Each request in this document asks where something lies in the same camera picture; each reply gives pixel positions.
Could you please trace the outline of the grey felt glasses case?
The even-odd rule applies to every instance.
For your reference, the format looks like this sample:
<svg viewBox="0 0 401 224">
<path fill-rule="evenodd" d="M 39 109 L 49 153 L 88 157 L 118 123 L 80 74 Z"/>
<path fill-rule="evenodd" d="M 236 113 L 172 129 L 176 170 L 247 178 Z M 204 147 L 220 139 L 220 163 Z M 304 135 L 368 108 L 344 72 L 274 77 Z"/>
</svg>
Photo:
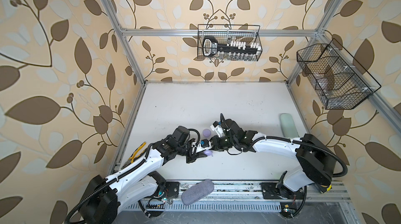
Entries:
<svg viewBox="0 0 401 224">
<path fill-rule="evenodd" d="M 181 195 L 181 201 L 185 206 L 192 205 L 214 191 L 214 183 L 207 179 L 188 188 Z"/>
</svg>

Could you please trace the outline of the purple round charging case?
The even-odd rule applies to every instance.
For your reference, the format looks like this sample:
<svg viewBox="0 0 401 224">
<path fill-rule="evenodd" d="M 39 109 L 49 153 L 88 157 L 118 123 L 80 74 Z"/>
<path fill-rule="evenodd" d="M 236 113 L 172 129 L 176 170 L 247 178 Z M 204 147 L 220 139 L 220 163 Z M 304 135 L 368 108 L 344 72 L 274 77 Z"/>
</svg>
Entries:
<svg viewBox="0 0 401 224">
<path fill-rule="evenodd" d="M 204 139 L 203 139 L 203 144 L 202 144 L 202 147 L 203 147 L 203 153 L 207 156 L 207 157 L 213 157 L 213 151 L 211 150 L 211 147 L 212 147 L 212 145 L 211 145 L 211 142 L 210 142 L 210 138 L 212 137 L 212 133 L 211 133 L 211 130 L 209 130 L 209 129 L 204 129 L 203 131 L 202 131 L 202 134 L 203 134 L 203 136 L 204 136 Z"/>
</svg>

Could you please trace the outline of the yellow black pliers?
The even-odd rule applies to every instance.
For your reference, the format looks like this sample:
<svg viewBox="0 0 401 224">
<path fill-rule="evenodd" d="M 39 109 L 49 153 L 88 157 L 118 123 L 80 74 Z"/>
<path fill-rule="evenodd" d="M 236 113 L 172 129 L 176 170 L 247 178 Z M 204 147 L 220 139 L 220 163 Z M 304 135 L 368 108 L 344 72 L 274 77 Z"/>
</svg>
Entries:
<svg viewBox="0 0 401 224">
<path fill-rule="evenodd" d="M 121 169 L 126 168 L 127 166 L 129 166 L 130 164 L 132 164 L 134 161 L 136 161 L 137 159 L 139 159 L 140 157 L 142 157 L 145 153 L 146 153 L 146 142 L 143 142 L 141 144 L 141 146 L 139 146 L 134 153 L 132 153 L 132 155 L 128 158 L 128 160 L 124 163 L 124 165 L 122 166 Z"/>
</svg>

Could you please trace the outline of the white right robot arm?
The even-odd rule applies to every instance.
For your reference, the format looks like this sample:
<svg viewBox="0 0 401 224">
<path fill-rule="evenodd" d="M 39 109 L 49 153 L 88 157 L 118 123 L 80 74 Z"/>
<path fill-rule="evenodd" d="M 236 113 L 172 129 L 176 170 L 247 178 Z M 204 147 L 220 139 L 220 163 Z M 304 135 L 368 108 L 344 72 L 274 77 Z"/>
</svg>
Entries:
<svg viewBox="0 0 401 224">
<path fill-rule="evenodd" d="M 283 172 L 276 185 L 282 197 L 311 184 L 329 188 L 333 178 L 348 173 L 346 163 L 311 134 L 296 138 L 267 136 L 257 131 L 244 131 L 235 123 L 225 127 L 221 122 L 214 122 L 211 129 L 217 134 L 211 138 L 213 151 L 235 148 L 240 154 L 272 153 L 298 162 L 294 169 Z"/>
</svg>

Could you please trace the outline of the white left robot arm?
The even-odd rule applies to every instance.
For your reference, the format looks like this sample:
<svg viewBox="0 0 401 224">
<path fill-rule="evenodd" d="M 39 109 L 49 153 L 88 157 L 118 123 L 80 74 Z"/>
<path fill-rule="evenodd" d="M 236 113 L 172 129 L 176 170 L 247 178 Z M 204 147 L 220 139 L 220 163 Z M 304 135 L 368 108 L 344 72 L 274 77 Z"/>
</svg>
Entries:
<svg viewBox="0 0 401 224">
<path fill-rule="evenodd" d="M 178 182 L 168 182 L 158 169 L 176 156 L 188 163 L 206 157 L 211 148 L 200 132 L 179 126 L 162 140 L 151 143 L 138 157 L 122 170 L 103 178 L 94 177 L 88 184 L 80 202 L 67 214 L 66 224 L 79 213 L 82 224 L 111 224 L 117 215 L 137 203 L 146 216 L 170 203 L 179 195 Z"/>
</svg>

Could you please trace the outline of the black socket holder rail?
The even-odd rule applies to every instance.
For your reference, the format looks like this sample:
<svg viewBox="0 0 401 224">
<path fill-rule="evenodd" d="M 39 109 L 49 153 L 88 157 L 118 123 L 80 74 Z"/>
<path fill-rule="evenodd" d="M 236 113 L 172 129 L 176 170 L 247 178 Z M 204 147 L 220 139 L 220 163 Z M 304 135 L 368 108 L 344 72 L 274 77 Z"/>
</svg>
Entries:
<svg viewBox="0 0 401 224">
<path fill-rule="evenodd" d="M 203 38 L 200 50 L 209 58 L 257 58 L 262 53 L 258 42 L 232 41 L 230 38 L 219 41 L 213 36 Z"/>
</svg>

